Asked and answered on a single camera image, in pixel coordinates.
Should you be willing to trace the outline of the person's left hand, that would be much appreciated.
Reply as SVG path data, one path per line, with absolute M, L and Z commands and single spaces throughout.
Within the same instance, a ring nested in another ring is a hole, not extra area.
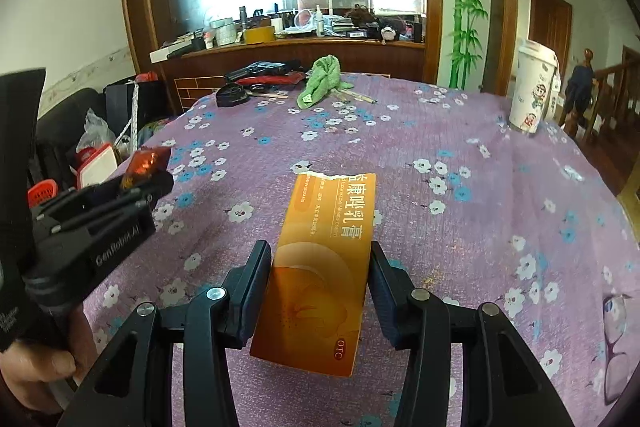
M 82 381 L 98 357 L 83 307 L 70 314 L 70 351 L 15 341 L 1 355 L 1 375 L 9 392 L 27 410 L 52 415 L 62 409 L 49 384 L 73 378 Z

